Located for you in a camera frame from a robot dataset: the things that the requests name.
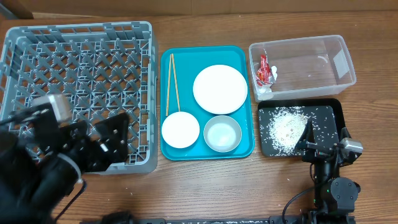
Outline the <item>pile of white rice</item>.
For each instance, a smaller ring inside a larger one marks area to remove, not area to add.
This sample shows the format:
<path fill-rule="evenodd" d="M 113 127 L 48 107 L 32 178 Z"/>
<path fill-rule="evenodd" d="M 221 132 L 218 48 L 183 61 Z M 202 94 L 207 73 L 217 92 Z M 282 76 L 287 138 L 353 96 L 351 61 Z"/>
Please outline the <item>pile of white rice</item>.
<path fill-rule="evenodd" d="M 308 119 L 312 120 L 316 144 L 330 147 L 338 141 L 335 115 L 330 106 L 261 108 L 258 115 L 261 149 L 267 157 L 300 155 L 295 145 Z"/>

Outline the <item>pink small bowl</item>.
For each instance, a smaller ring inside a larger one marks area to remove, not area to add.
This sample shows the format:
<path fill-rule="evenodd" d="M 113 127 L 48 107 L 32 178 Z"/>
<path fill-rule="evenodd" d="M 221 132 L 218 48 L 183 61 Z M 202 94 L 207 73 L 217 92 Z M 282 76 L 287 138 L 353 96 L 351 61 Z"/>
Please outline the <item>pink small bowl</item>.
<path fill-rule="evenodd" d="M 167 116 L 161 127 L 163 140 L 171 147 L 183 149 L 199 137 L 200 125 L 190 113 L 179 111 Z"/>

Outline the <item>red snack wrapper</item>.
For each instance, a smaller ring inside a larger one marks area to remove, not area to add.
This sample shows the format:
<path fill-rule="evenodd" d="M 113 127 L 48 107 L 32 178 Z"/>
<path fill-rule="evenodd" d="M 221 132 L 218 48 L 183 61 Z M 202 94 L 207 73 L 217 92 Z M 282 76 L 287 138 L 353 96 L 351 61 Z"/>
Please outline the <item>red snack wrapper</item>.
<path fill-rule="evenodd" d="M 256 72 L 256 86 L 259 93 L 271 92 L 271 86 L 277 80 L 277 67 L 270 66 L 266 54 L 261 55 L 260 67 Z"/>

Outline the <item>grey bowl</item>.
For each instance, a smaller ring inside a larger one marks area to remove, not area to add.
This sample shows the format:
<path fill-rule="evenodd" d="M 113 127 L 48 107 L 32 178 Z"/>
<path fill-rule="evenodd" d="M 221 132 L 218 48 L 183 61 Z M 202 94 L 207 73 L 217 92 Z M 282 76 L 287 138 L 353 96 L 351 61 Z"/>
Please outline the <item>grey bowl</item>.
<path fill-rule="evenodd" d="M 238 147 L 243 132 L 235 119 L 226 115 L 218 115 L 205 124 L 203 136 L 206 144 L 213 151 L 227 153 Z"/>

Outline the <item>wooden chopstick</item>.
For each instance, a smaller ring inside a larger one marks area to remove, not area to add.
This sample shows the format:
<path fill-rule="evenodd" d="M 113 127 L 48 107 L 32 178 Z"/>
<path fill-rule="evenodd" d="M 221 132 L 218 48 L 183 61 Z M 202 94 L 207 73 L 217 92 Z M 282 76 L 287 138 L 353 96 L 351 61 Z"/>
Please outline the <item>wooden chopstick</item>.
<path fill-rule="evenodd" d="M 176 94 L 176 99 L 177 99 L 177 108 L 178 108 L 178 112 L 180 112 L 180 98 L 179 98 L 179 92 L 178 92 L 178 82 L 177 82 L 177 74 L 176 74 L 176 66 L 175 66 L 175 56 L 174 56 L 174 54 L 171 54 L 170 56 L 171 56 L 172 70 L 173 70 L 173 75 L 174 75 L 175 94 Z"/>
<path fill-rule="evenodd" d="M 171 76 L 171 68 L 172 68 L 172 54 L 169 56 L 169 69 L 168 69 L 168 76 L 167 76 L 167 99 L 166 99 L 166 110 L 165 116 L 169 115 L 169 98 L 170 98 L 170 76 Z"/>

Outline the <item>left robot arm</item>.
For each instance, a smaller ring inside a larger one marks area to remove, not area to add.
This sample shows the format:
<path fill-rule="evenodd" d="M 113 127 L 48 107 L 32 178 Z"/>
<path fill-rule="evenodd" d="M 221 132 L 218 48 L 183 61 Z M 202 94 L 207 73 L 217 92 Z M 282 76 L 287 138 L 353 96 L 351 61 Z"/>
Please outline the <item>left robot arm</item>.
<path fill-rule="evenodd" d="M 48 103 L 1 121 L 1 223 L 55 223 L 52 210 L 86 172 L 127 159 L 129 115 L 60 127 Z"/>

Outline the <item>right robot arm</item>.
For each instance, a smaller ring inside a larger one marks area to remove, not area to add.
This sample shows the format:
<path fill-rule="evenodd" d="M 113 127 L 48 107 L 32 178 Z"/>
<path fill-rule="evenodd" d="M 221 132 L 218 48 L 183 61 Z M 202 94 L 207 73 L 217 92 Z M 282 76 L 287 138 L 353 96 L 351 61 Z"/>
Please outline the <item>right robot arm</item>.
<path fill-rule="evenodd" d="M 295 220 L 295 223 L 354 223 L 355 201 L 361 191 L 358 183 L 340 176 L 340 168 L 353 164 L 363 153 L 360 141 L 351 138 L 348 130 L 341 130 L 339 142 L 330 147 L 315 142 L 312 121 L 307 121 L 296 149 L 302 151 L 302 160 L 315 168 L 314 186 L 295 198 L 314 191 L 314 209 L 311 209 Z"/>

